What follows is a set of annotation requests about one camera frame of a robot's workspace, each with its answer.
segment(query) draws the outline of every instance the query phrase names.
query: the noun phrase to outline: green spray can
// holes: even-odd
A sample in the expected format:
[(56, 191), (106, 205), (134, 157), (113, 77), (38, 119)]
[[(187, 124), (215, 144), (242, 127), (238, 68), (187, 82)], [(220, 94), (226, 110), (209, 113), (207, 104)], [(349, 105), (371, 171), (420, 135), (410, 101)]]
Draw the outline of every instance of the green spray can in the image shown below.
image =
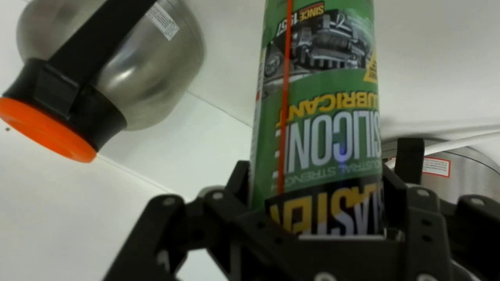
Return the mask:
[[(263, 208), (293, 235), (378, 235), (382, 168), (373, 2), (293, 0), (290, 30), (287, 19), (287, 0), (267, 0), (249, 208)], [(284, 83), (288, 104), (281, 121)]]

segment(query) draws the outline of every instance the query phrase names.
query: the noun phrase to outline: screw hole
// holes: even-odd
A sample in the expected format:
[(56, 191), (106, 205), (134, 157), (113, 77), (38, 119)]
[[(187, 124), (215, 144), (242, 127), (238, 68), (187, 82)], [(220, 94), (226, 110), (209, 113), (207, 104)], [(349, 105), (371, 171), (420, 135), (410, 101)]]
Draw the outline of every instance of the screw hole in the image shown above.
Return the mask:
[(174, 207), (176, 205), (176, 201), (168, 197), (162, 202), (162, 207)]
[(431, 243), (432, 243), (432, 238), (429, 238), (429, 236), (421, 236), (421, 241), (431, 244)]
[(420, 197), (431, 197), (431, 194), (429, 194), (428, 191), (424, 191), (424, 190), (418, 190), (417, 194), (418, 194)]
[(429, 221), (421, 221), (421, 226), (431, 227), (432, 224)]
[(203, 241), (203, 240), (204, 240), (204, 233), (203, 233), (201, 230), (193, 230), (193, 232), (190, 233), (190, 240), (192, 240), (192, 241)]
[(328, 272), (321, 272), (315, 275), (313, 281), (335, 281), (335, 279)]
[(484, 207), (484, 202), (481, 199), (470, 199), (470, 204), (474, 207)]
[(263, 224), (263, 222), (257, 222), (257, 224), (256, 224), (256, 229), (257, 229), (257, 230), (262, 230), (262, 229), (265, 229), (265, 224)]
[(421, 274), (415, 281), (437, 281), (432, 275)]
[(223, 199), (223, 194), (221, 194), (221, 193), (215, 193), (215, 194), (212, 194), (212, 199), (213, 199), (213, 201), (221, 201), (221, 199)]

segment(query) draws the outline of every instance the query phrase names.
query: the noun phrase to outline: white background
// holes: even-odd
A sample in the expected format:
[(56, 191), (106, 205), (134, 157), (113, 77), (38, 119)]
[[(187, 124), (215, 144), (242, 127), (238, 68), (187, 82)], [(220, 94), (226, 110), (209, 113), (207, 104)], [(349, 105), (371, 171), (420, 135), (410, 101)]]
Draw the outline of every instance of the white background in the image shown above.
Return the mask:
[[(168, 119), (106, 146), (101, 155), (120, 169), (60, 160), (0, 124), (1, 281), (99, 280), (151, 197), (192, 199), (248, 160), (263, 0), (185, 2), (203, 30), (204, 66)], [(495, 129), (500, 2), (374, 2), (384, 138)], [(1, 91), (21, 66), (13, 34), (23, 5), (0, 10)], [(496, 143), (478, 149), (500, 160)], [(220, 280), (212, 271), (195, 257), (182, 277)]]

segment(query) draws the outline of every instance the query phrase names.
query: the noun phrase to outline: bolt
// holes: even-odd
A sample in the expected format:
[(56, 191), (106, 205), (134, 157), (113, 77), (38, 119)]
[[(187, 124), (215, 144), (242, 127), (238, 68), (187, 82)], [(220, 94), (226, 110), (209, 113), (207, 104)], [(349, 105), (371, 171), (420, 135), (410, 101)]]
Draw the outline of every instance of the bolt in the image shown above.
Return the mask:
[(157, 257), (156, 257), (156, 265), (162, 266), (165, 272), (170, 272), (168, 252), (159, 252)]
[(168, 197), (162, 202), (162, 207), (173, 207), (176, 201), (173, 197)]
[(421, 274), (417, 277), (415, 281), (437, 281), (437, 279), (434, 279), (432, 275)]
[(223, 199), (223, 194), (221, 194), (221, 193), (215, 193), (215, 194), (212, 194), (212, 199), (213, 199), (213, 201), (221, 201), (221, 199)]
[(199, 191), (198, 199), (204, 199), (207, 194), (210, 194), (213, 191), (221, 191), (221, 190), (223, 190), (223, 187), (207, 187)]
[(481, 199), (470, 199), (470, 204), (474, 207), (484, 207), (485, 204)]
[(334, 279), (328, 272), (320, 272), (313, 277), (313, 281), (337, 281), (337, 279)]
[(431, 197), (431, 194), (429, 194), (428, 191), (424, 191), (424, 190), (418, 190), (417, 194), (418, 194), (420, 197)]

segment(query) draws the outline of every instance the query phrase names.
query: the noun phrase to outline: black mount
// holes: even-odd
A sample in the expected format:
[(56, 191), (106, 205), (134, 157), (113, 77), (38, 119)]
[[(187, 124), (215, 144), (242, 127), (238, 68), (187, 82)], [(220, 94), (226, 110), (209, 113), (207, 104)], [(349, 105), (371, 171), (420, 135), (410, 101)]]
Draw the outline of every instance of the black mount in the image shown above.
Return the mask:
[[(404, 152), (423, 158), (417, 143)], [(188, 205), (176, 196), (153, 199), (104, 281), (174, 281), (187, 252), (199, 249), (231, 281), (500, 280), (496, 202), (465, 196), (449, 205), (407, 190), (387, 168), (382, 182), (384, 236), (298, 240), (246, 208), (248, 163), (237, 163), (224, 190)]]

